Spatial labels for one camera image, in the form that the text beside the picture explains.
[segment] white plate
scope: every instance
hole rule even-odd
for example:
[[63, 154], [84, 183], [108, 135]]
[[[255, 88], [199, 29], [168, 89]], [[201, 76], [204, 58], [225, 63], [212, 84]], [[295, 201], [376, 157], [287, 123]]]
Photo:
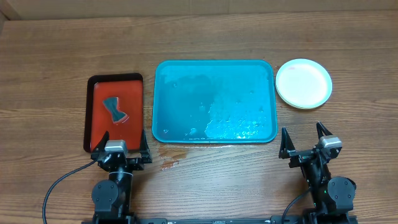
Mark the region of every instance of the white plate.
[[308, 59], [294, 59], [279, 69], [276, 90], [289, 105], [300, 109], [316, 108], [331, 95], [331, 78], [320, 64]]

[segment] blue tray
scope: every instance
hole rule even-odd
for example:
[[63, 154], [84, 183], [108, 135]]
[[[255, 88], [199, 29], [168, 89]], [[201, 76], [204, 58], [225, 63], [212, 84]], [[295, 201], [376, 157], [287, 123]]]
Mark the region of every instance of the blue tray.
[[263, 60], [169, 60], [156, 70], [152, 132], [161, 142], [269, 142], [274, 74]]

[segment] wooden table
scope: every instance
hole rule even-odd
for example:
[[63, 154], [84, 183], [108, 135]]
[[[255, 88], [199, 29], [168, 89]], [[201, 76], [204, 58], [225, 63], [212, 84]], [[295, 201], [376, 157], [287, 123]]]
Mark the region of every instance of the wooden table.
[[[0, 223], [42, 223], [44, 195], [89, 162], [83, 151], [87, 79], [139, 72], [154, 163], [134, 174], [142, 218], [242, 218], [282, 214], [307, 186], [269, 144], [161, 144], [151, 133], [156, 66], [167, 59], [256, 58], [274, 72], [293, 58], [324, 65], [333, 94], [314, 110], [277, 96], [279, 127], [297, 149], [317, 142], [315, 123], [343, 140], [332, 175], [353, 179], [360, 223], [398, 220], [398, 11], [131, 17], [6, 22], [0, 36]], [[49, 223], [93, 214], [91, 189], [107, 173], [89, 167], [61, 182]], [[310, 197], [290, 211], [311, 207]]]

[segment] tray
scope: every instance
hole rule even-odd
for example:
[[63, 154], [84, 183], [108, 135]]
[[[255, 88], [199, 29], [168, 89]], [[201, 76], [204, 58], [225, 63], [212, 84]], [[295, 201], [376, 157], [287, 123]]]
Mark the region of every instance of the tray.
[[[123, 139], [129, 150], [140, 148], [143, 122], [143, 82], [139, 73], [95, 75], [87, 83], [86, 121], [83, 148], [93, 152], [106, 131], [110, 140]], [[118, 111], [126, 113], [119, 122], [113, 120], [104, 100], [118, 98]]]
[[155, 73], [152, 133], [161, 142], [269, 142], [274, 75], [263, 60], [169, 60]]

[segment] red tray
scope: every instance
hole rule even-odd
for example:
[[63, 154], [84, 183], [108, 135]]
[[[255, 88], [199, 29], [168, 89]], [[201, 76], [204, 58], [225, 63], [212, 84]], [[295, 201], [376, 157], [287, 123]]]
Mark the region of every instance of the red tray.
[[[83, 148], [93, 152], [106, 131], [110, 140], [123, 139], [129, 150], [140, 148], [144, 133], [143, 81], [139, 73], [95, 75], [87, 83], [86, 121]], [[114, 123], [103, 101], [118, 97], [118, 110], [128, 119]]]

